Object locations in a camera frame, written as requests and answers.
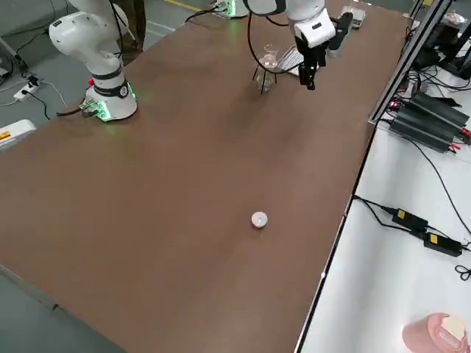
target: pink container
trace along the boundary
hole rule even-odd
[[[409,324],[403,329],[403,340],[413,353],[470,353],[467,332],[457,338],[442,323],[448,314],[435,313]]]

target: power adapter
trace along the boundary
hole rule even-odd
[[[453,257],[458,257],[463,253],[463,245],[458,241],[430,232],[425,234],[424,246]]]
[[[426,233],[428,221],[398,208],[392,215],[392,221],[416,233]]]

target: brown tabletop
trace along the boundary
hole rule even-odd
[[[127,68],[135,116],[0,154],[0,263],[128,352],[292,352],[406,35],[364,8],[314,92],[285,75],[260,96],[246,19],[162,39]],[[253,42],[294,39],[256,18]]]

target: white tabletop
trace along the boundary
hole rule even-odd
[[[462,85],[446,75],[438,77]],[[471,92],[451,96],[464,106],[461,111],[471,113]],[[471,148],[463,146],[457,155],[421,148],[471,226]],[[385,129],[377,130],[356,194],[425,218],[456,240],[470,238],[427,160],[410,142]],[[375,210],[391,224],[390,215]],[[409,352],[402,342],[403,326],[429,313],[461,316],[471,330],[471,279],[461,281],[456,265],[471,268],[471,253],[453,258],[426,249],[405,232],[383,228],[354,201],[302,352]]]

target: yellow label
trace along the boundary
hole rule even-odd
[[[0,140],[3,140],[5,138],[9,138],[12,134],[10,134],[10,131],[5,131],[5,132],[0,132]]]
[[[430,242],[438,245],[439,244],[439,237],[435,234],[430,234]]]

